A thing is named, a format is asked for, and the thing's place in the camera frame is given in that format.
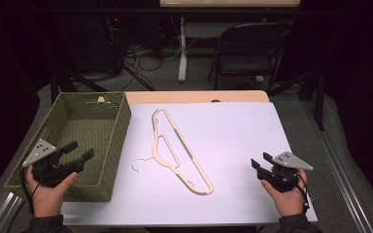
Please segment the aluminium rail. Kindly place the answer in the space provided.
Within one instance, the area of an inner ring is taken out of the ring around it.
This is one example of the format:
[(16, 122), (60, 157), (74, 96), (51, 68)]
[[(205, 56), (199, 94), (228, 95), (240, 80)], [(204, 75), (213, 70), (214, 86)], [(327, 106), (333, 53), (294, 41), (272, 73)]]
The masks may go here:
[(0, 233), (10, 233), (14, 220), (23, 204), (24, 201), (20, 197), (12, 192), (9, 193), (0, 209)]
[(307, 118), (313, 124), (313, 128), (320, 139), (331, 174), (337, 183), (338, 189), (353, 218), (358, 233), (373, 233), (373, 227), (357, 199), (356, 193), (338, 160), (333, 146), (330, 144), (325, 131), (317, 124), (315, 110), (312, 104), (309, 101), (302, 101), (301, 104), (306, 112)]

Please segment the white table leg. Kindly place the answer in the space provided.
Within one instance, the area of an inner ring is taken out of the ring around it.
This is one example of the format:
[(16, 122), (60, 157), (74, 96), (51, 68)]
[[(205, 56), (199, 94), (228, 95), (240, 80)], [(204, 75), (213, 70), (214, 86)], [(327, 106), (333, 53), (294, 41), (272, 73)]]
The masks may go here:
[(186, 24), (183, 17), (180, 18), (180, 66), (179, 66), (179, 81), (181, 83), (187, 80), (187, 39), (186, 39)]

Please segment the person's right hand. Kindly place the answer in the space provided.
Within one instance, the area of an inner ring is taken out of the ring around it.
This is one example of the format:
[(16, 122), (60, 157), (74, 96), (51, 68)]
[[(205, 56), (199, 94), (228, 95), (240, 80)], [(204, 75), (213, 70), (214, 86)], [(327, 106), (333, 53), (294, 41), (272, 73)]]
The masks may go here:
[(287, 192), (276, 190), (268, 181), (262, 180), (261, 184), (265, 191), (273, 199), (277, 212), (280, 216), (292, 216), (304, 214), (307, 176), (304, 170), (298, 170), (298, 185)]

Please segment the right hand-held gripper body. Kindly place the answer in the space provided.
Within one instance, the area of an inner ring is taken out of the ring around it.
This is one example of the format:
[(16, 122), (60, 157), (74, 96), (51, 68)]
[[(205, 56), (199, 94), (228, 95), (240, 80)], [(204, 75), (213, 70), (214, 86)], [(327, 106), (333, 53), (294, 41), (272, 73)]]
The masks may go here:
[(268, 181), (276, 190), (287, 192), (295, 188), (298, 184), (298, 170), (313, 171), (312, 165), (289, 151), (285, 151), (273, 157), (272, 168), (266, 170), (261, 167), (256, 170), (259, 180)]

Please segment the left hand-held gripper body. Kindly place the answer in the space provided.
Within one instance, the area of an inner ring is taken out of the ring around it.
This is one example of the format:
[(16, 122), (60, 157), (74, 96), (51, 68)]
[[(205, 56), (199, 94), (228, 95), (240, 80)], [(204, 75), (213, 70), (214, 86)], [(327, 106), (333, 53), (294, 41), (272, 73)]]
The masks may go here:
[(71, 173), (80, 173), (85, 167), (82, 157), (61, 163), (60, 158), (65, 154), (62, 148), (57, 148), (44, 139), (39, 139), (22, 162), (21, 167), (27, 168), (31, 165), (33, 177), (37, 182), (55, 187)]

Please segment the light wooden table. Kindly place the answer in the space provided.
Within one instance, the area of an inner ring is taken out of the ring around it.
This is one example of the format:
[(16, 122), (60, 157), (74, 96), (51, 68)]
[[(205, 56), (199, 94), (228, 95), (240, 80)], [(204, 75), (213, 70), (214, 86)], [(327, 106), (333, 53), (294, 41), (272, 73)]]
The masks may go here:
[(262, 90), (126, 91), (129, 104), (269, 102)]

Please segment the beige plastic clothes hanger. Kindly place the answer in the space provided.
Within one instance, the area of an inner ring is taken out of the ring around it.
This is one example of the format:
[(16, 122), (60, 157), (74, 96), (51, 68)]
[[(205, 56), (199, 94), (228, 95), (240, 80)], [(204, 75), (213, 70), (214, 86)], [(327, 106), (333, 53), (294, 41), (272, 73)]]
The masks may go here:
[(131, 169), (139, 173), (138, 162), (154, 160), (170, 171), (190, 192), (197, 195), (212, 194), (215, 190), (213, 183), (169, 111), (156, 109), (152, 114), (152, 126), (152, 155), (134, 159)]

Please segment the green woven basket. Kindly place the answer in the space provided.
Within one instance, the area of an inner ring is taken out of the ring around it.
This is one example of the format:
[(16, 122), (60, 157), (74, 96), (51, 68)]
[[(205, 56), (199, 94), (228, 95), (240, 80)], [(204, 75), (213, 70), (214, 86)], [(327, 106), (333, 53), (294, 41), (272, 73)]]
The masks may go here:
[(65, 200), (109, 202), (130, 119), (130, 107), (123, 92), (62, 92), (21, 157), (26, 158), (40, 138), (57, 148), (77, 142), (75, 150), (60, 158), (62, 164), (88, 150), (94, 155), (85, 163)]

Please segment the white paper sheet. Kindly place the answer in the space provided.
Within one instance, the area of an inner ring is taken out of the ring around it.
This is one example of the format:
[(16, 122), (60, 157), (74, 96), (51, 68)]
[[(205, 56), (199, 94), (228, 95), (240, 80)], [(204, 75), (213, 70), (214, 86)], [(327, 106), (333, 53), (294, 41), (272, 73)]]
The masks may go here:
[[(210, 195), (190, 192), (154, 160), (152, 114), (167, 109), (214, 185)], [(133, 104), (111, 201), (64, 204), (68, 225), (210, 226), (254, 225), (278, 220), (251, 159), (270, 168), (263, 153), (289, 149), (271, 103)]]

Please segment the black folding chair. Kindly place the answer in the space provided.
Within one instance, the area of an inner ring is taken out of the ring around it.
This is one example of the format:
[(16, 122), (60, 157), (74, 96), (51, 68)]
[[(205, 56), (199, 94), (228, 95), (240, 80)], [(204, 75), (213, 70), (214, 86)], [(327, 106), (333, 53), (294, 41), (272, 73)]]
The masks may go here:
[(269, 77), (267, 91), (276, 80), (292, 30), (283, 22), (242, 23), (224, 30), (215, 48), (208, 80), (219, 76)]

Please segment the person's left hand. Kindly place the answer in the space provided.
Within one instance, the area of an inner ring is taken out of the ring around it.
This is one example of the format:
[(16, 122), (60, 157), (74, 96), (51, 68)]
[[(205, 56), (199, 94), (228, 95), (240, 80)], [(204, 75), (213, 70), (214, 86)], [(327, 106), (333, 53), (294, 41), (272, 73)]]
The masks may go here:
[(41, 186), (33, 177), (32, 166), (29, 166), (26, 179), (31, 192), (33, 216), (59, 216), (64, 194), (74, 184), (78, 176), (76, 172), (73, 172), (56, 187)]

